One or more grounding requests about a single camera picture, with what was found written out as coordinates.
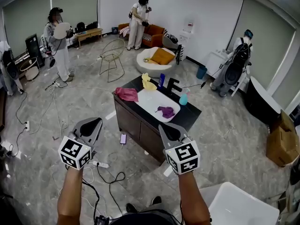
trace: black hair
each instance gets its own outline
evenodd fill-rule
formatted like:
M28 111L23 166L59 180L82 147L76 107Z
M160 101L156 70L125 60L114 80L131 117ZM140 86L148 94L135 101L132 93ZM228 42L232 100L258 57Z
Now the black hair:
M139 4L141 4L142 6L148 4L149 0L139 0Z
M248 38L252 39L253 38L253 32L251 32L249 29L247 29L244 33Z
M54 22L52 17L53 17L53 15L56 15L57 13L62 13L62 9L59 7L54 7L50 10L50 13L48 16L49 22L51 22L51 23Z

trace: power outlet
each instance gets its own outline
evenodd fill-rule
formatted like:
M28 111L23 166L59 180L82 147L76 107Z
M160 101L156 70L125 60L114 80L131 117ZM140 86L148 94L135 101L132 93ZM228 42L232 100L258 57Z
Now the power outlet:
M30 130L30 123L29 121L26 122L26 132L29 132Z

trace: wire chair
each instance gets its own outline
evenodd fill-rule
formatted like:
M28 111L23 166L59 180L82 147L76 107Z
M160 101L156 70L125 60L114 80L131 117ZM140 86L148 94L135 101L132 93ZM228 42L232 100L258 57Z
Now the wire chair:
M116 40L110 42L109 44L107 44L105 46L105 48L103 49L102 54L100 55L102 57L102 60L101 60L99 75L108 71L108 73L107 73L107 82L108 83L111 83L111 82L114 82L114 81L120 79L125 74L123 65L120 60L120 56L122 55L124 49L125 49L125 42L121 39L116 39ZM121 67L123 69L123 74L120 77L110 81L109 80L109 71L111 69L117 68L117 63L116 63L117 59L119 59L119 61L120 61ZM108 62L108 69L101 72L103 60ZM116 67L110 67L110 63L113 61L114 61L114 64L116 65Z

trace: white round chair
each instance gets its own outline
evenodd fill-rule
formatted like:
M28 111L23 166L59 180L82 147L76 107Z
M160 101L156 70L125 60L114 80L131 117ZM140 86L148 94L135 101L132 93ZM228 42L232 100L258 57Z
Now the white round chair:
M173 68L176 65L176 58L174 58L171 62L169 62L168 65L157 65L157 64L151 64L143 61L145 58L152 58L152 56L154 55L157 49L158 47L145 49L144 51L142 51L137 55L136 68L140 73L148 73L150 77L160 77L161 73L166 75L173 70ZM175 54L169 49L166 48L163 49L175 56Z

